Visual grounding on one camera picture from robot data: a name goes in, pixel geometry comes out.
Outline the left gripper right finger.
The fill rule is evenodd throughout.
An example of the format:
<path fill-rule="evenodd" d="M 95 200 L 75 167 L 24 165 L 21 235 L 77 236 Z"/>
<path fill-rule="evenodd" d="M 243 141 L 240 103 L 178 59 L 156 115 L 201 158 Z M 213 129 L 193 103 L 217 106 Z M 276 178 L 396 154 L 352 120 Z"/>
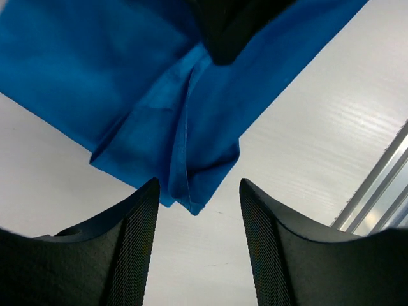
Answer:
<path fill-rule="evenodd" d="M 248 179 L 240 206 L 259 305 L 406 305 L 407 230 L 359 237 L 273 199 Z"/>

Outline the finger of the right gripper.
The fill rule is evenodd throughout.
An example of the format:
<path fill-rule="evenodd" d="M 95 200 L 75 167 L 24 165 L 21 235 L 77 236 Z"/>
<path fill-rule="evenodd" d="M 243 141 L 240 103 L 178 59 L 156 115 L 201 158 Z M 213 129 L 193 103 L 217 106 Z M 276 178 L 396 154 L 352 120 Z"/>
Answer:
<path fill-rule="evenodd" d="M 294 1 L 195 0 L 187 2 L 203 44 L 218 66 L 233 63 L 251 38 Z"/>

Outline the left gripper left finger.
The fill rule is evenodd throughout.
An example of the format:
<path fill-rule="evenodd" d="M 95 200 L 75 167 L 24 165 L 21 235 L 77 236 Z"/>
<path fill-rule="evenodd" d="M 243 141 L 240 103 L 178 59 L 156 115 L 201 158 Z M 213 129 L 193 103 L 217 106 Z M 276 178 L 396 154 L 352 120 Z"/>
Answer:
<path fill-rule="evenodd" d="M 141 305 L 159 181 L 58 234 L 1 231 L 2 305 Z"/>

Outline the blue satin napkin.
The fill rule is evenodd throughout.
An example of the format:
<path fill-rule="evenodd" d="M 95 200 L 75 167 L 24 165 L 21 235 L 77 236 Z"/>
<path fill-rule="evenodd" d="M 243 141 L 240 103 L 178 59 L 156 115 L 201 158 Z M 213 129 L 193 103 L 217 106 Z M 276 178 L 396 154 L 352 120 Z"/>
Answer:
<path fill-rule="evenodd" d="M 226 66 L 188 1 L 7 1 L 1 92 L 91 152 L 91 165 L 199 214 L 239 138 L 363 1 L 294 1 Z"/>

